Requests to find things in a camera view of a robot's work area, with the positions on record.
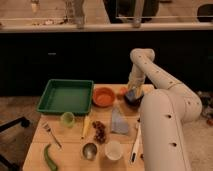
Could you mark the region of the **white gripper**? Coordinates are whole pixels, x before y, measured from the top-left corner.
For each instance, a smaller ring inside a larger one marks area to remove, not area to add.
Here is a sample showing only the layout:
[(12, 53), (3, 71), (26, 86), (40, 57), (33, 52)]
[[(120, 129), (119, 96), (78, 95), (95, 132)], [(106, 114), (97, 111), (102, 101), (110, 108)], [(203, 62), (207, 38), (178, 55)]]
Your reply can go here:
[(134, 90), (136, 93), (141, 93), (144, 82), (144, 77), (134, 77), (130, 75), (128, 80), (128, 89)]

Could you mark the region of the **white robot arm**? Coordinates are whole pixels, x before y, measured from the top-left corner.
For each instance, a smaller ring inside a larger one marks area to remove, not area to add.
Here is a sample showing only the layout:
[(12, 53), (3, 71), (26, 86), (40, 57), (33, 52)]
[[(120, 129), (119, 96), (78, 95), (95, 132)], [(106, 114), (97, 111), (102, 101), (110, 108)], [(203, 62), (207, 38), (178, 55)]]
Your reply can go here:
[(199, 117), (202, 102), (183, 82), (154, 63), (152, 49), (135, 48), (129, 88), (148, 78), (154, 90), (142, 98), (139, 113), (145, 171), (191, 171), (182, 124)]

